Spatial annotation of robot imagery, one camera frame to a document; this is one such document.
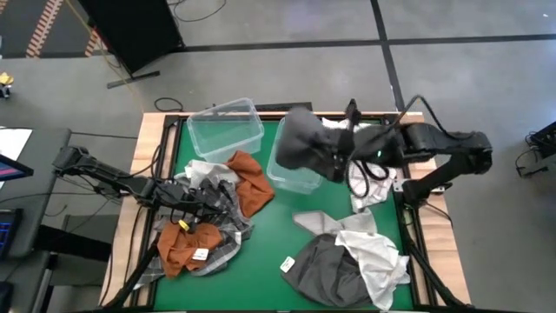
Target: concrete floor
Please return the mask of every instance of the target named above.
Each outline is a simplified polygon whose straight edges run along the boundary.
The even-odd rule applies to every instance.
[[[203,16],[222,0],[188,0],[178,12]],[[471,37],[556,33],[550,0],[380,0],[388,38]],[[228,0],[218,14],[180,27],[186,44],[376,39],[367,0]],[[424,95],[449,130],[482,130],[493,167],[463,176],[446,193],[473,301],[479,308],[554,312],[556,193],[554,173],[518,178],[513,161],[523,137],[556,120],[556,40],[511,43],[403,45],[391,48],[406,100]],[[2,60],[16,77],[16,94],[0,105],[0,124],[70,127],[74,131],[136,135],[142,106],[175,97],[187,110],[251,97],[256,103],[311,101],[315,110],[343,110],[351,97],[363,110],[395,110],[380,46],[181,53],[142,72],[162,75],[106,90],[117,76],[101,57]],[[424,110],[416,106],[415,110]],[[99,159],[129,167],[135,141],[73,137]],[[60,190],[74,186],[60,183]],[[53,197],[50,210],[88,215],[100,199]],[[117,214],[111,206],[103,214]],[[45,223],[61,225],[62,219]],[[66,301],[68,292],[98,297],[98,289],[63,291],[56,311],[90,309]]]

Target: white label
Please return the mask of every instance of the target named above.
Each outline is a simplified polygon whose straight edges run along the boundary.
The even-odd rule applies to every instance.
[[[193,254],[192,258],[194,260],[204,261],[207,259],[207,256],[209,256],[209,249],[199,248],[195,251],[195,254]]]
[[[282,263],[280,265],[280,270],[283,271],[284,273],[288,273],[289,269],[292,268],[292,266],[294,266],[295,264],[295,260],[291,257],[286,257],[286,261],[284,261],[284,263]]]

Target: plastic container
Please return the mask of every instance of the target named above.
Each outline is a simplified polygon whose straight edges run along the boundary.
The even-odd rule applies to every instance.
[[[278,124],[275,142],[270,152],[267,166],[268,178],[276,188],[309,195],[322,183],[322,177],[319,174],[309,169],[288,170],[276,163],[276,149],[283,126],[284,119]]]
[[[187,121],[195,153],[211,163],[224,163],[236,151],[261,149],[261,119],[251,99],[242,98],[190,116]]]

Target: green table surface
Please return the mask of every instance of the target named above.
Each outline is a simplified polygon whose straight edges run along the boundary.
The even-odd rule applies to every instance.
[[[278,121],[263,121],[264,137],[261,150],[253,157],[266,172]],[[225,131],[225,125],[219,126]],[[187,127],[178,150],[175,172],[191,159],[199,158],[193,149]],[[156,310],[323,310],[331,309],[308,300],[292,289],[281,277],[280,265],[286,256],[295,257],[312,238],[306,230],[295,225],[292,215],[297,212],[323,210],[332,218],[352,214],[348,188],[343,184],[323,181],[311,195],[275,189],[275,198],[252,220],[255,230],[244,241],[239,253],[228,267],[210,276],[195,277],[187,271],[175,278],[164,277],[156,289]],[[389,237],[401,250],[401,237],[390,196],[372,208],[378,231]],[[410,310],[413,302],[408,284],[399,285],[394,292],[392,310]]]

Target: monitor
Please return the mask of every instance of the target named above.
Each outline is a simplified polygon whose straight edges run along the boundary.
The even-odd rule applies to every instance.
[[[33,169],[0,155],[0,182],[33,175]]]

